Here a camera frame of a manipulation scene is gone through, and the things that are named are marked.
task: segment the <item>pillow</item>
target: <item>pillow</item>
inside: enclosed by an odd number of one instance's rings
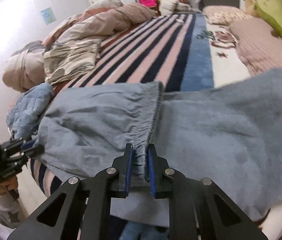
[[[237,54],[251,76],[274,67],[282,67],[282,38],[271,34],[273,28],[261,18],[232,23],[230,31],[237,38]]]
[[[94,4],[91,4],[87,10],[93,10],[98,8],[119,8],[123,6],[124,4],[121,2],[121,0],[101,0],[99,2],[96,2]]]
[[[186,3],[179,2],[176,5],[176,11],[187,12],[187,11],[191,11],[191,10],[192,10],[191,6],[186,4]]]
[[[162,16],[171,15],[179,0],[160,0],[159,11]]]
[[[212,5],[203,9],[210,24],[229,25],[232,22],[253,18],[244,11],[233,6]]]

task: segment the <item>sleeve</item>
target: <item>sleeve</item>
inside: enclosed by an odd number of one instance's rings
[[[24,220],[19,202],[14,200],[9,193],[0,196],[0,223],[14,229]]]

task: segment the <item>bed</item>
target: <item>bed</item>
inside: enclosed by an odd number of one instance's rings
[[[92,73],[58,84],[55,94],[71,87],[153,80],[162,81],[166,92],[197,91],[249,78],[235,49],[215,48],[208,39],[196,38],[203,30],[222,28],[206,24],[202,14],[193,13],[158,17],[117,33],[103,41]],[[217,52],[226,53],[227,58]],[[29,160],[28,169],[47,197],[62,184],[38,160]],[[269,240],[282,239],[282,203],[256,223]]]

